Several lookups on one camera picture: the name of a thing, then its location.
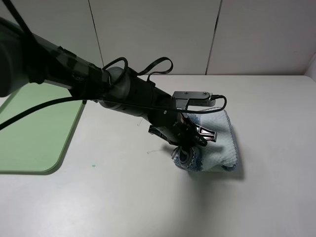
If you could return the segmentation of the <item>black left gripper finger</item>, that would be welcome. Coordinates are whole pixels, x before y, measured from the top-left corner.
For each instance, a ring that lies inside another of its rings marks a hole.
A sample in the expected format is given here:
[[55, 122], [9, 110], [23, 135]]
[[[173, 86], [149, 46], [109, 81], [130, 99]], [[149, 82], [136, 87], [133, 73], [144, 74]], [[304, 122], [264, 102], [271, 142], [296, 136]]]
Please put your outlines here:
[[177, 149], [182, 150], [183, 152], [187, 153], [194, 153], [196, 155], [200, 154], [201, 147], [205, 147], [207, 142], [187, 142], [187, 143], [180, 143], [180, 142], [173, 142], [172, 145], [176, 146]]
[[196, 143], [207, 143], [217, 141], [217, 132], [209, 130], [205, 127], [195, 124], [195, 135], [194, 139]]

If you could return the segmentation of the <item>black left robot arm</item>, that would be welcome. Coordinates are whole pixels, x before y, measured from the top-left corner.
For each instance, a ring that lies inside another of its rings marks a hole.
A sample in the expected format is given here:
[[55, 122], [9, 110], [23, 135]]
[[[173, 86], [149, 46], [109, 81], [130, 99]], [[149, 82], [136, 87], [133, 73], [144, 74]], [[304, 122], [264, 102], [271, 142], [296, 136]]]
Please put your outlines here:
[[89, 63], [47, 40], [27, 34], [6, 19], [0, 21], [0, 95], [29, 83], [48, 83], [69, 90], [69, 101], [95, 101], [104, 108], [142, 117], [149, 132], [189, 152], [215, 142], [217, 133], [189, 118], [189, 106], [211, 107], [219, 95], [176, 91], [170, 95], [128, 64], [104, 68]]

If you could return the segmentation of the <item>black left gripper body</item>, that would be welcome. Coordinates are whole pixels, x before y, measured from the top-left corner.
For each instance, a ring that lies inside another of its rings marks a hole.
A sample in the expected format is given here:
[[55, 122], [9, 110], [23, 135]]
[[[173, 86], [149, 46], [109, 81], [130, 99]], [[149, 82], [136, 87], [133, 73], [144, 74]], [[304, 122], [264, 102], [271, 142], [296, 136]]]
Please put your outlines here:
[[148, 132], [174, 146], [195, 146], [197, 131], [194, 123], [183, 116], [161, 126], [150, 125]]

